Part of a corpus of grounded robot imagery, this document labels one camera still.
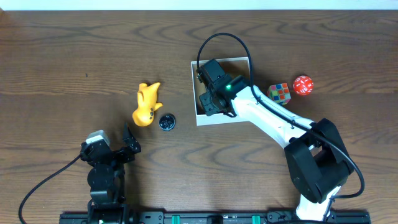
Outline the black round cap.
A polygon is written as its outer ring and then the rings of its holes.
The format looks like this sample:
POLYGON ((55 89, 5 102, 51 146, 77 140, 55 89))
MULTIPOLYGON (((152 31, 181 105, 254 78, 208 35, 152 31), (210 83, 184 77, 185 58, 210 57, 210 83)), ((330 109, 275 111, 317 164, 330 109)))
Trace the black round cap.
POLYGON ((163 131, 171 131, 176 125, 173 114, 165 114, 159 119, 159 126, 163 131))

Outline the yellow rubber toy animal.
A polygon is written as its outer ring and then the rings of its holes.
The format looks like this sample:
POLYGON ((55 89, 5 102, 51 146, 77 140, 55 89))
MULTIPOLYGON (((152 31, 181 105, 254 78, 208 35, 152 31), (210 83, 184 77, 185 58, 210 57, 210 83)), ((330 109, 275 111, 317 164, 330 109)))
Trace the yellow rubber toy animal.
POLYGON ((137 109, 133 112, 134 123, 140 127, 148 126, 154 121, 154 113, 163 106, 157 101, 160 82, 148 85, 140 83, 137 92, 137 109))

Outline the colourful puzzle cube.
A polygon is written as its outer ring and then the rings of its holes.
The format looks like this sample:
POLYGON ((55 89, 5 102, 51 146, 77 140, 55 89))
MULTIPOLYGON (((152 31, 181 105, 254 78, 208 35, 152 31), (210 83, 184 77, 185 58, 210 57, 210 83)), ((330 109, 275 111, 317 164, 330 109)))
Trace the colourful puzzle cube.
POLYGON ((292 99, 287 83, 271 85, 267 96, 279 105, 286 105, 292 99))

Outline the red ball with white numbers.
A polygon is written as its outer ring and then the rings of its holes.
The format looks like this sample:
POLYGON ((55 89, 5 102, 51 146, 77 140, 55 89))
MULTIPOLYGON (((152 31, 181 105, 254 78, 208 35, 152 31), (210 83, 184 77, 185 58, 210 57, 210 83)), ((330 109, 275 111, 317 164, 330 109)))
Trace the red ball with white numbers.
POLYGON ((301 75, 294 80, 293 89, 298 95, 309 95, 314 89, 313 80, 309 76, 301 75))

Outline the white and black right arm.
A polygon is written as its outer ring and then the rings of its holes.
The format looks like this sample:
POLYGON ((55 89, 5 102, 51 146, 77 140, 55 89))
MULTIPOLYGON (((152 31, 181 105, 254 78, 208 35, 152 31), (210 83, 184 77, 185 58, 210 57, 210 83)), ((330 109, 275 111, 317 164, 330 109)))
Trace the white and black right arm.
POLYGON ((290 178, 300 192, 295 214, 299 220, 321 222, 331 217, 332 202, 347 178, 358 170, 336 126, 327 119, 314 122, 285 109, 242 76, 198 76, 207 116, 223 113, 245 119, 283 149, 290 178))

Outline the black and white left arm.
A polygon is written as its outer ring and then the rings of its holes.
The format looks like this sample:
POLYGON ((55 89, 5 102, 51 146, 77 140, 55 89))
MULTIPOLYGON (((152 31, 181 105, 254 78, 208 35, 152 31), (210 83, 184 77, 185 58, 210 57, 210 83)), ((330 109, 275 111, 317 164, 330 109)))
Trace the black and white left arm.
POLYGON ((133 223, 136 219, 124 203, 124 165, 132 162, 135 155, 141 152, 141 145, 132 135, 128 124, 124 125, 123 141, 125 146, 113 151, 109 137, 99 130, 89 134, 81 144, 80 159, 92 166, 87 177, 91 196, 88 223, 122 224, 133 223))

